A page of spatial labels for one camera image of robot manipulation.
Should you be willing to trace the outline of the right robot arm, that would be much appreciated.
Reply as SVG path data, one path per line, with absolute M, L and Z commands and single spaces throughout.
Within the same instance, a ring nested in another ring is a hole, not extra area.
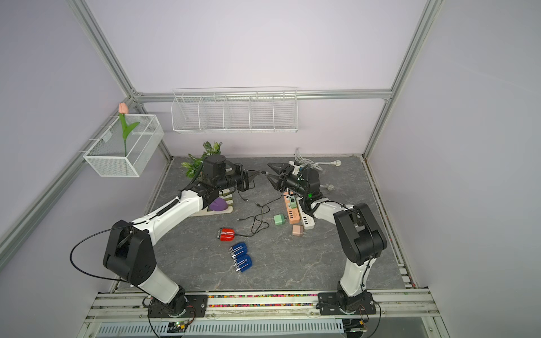
M 366 288 L 366 280 L 372 265 L 387 248 L 387 239 L 369 206 L 324 197 L 316 169 L 289 163 L 270 163 L 269 168 L 274 172 L 268 176 L 269 182 L 277 191 L 293 193 L 306 215 L 336 227 L 347 258 L 338 290 L 319 294 L 317 309 L 322 315 L 375 314 L 378 305 Z

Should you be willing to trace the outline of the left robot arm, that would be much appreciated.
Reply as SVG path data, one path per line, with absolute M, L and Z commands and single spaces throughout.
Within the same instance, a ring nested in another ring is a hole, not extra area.
M 116 274 L 119 282 L 147 293 L 171 316 L 183 315 L 189 306 L 185 289 L 157 266 L 155 245 L 185 219 L 209 207 L 225 190 L 247 191 L 258 174 L 225 156 L 207 157 L 193 179 L 169 203 L 134 221 L 120 220 L 104 231 L 108 234 L 105 269 Z

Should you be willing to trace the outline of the red electric shaver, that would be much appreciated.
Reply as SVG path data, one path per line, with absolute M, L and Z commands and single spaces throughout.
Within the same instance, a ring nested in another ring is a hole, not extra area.
M 235 231 L 234 231 L 234 229 L 231 229 L 231 228 L 221 228 L 218 231 L 217 238 L 221 242 L 233 241 L 235 239 Z

